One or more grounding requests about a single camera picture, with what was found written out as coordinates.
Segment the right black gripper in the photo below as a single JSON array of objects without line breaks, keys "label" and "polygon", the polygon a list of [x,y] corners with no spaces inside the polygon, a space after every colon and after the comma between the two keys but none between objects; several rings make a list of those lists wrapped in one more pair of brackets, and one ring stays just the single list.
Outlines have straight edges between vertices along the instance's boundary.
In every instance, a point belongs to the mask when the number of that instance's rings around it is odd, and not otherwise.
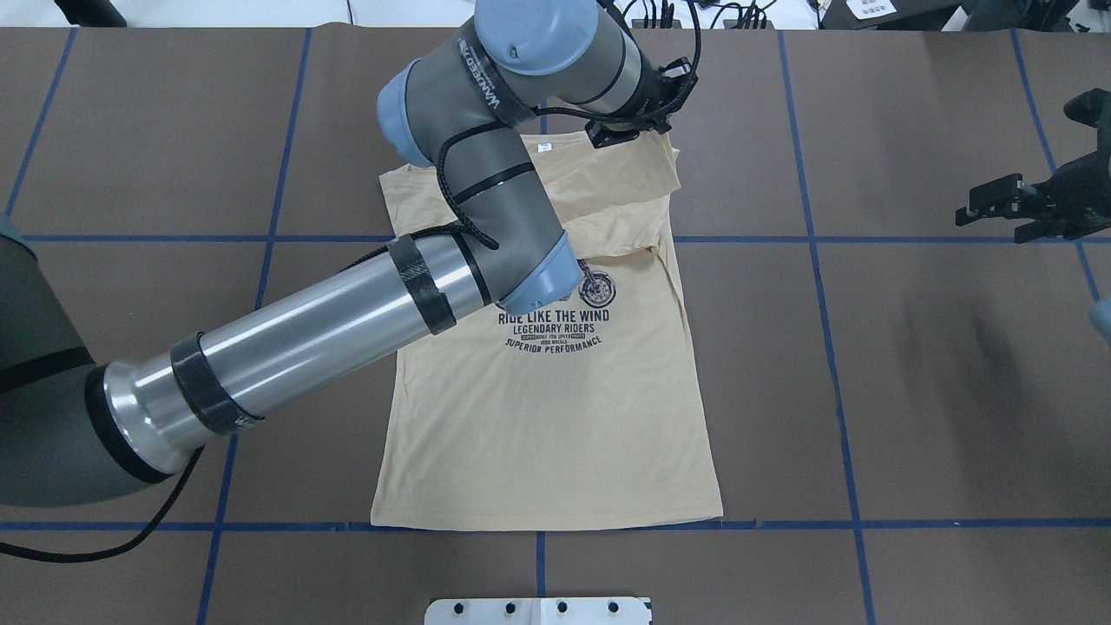
[{"label": "right black gripper", "polygon": [[972,188],[967,206],[955,211],[955,226],[988,218],[1029,219],[1013,231],[1015,244],[1099,233],[1110,226],[1108,158],[1097,153],[1078,158],[1031,187],[1024,187],[1022,174],[1008,174]]}]

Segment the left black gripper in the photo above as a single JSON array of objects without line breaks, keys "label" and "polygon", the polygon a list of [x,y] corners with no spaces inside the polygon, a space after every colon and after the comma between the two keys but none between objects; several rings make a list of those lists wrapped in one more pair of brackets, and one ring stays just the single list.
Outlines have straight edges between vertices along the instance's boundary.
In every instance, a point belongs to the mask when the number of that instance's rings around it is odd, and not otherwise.
[{"label": "left black gripper", "polygon": [[598,120],[590,120],[587,123],[587,137],[594,148],[622,145],[622,143],[635,140],[643,132],[649,131],[664,135],[669,131],[669,119],[664,117],[639,120],[638,122],[618,123],[602,123],[598,122]]}]

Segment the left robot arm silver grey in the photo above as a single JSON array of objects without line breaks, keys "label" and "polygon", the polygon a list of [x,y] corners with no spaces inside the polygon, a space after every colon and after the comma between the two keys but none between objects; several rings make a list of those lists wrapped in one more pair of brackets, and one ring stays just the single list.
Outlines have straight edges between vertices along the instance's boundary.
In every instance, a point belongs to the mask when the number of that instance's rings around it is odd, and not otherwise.
[{"label": "left robot arm silver grey", "polygon": [[579,266],[519,127],[585,121],[592,147],[665,134],[701,48],[649,60],[610,1],[479,1],[377,99],[378,127],[432,171],[451,220],[144,361],[99,365],[3,216],[4,505],[87,505],[186,480],[206,444],[498,304],[528,315]]}]

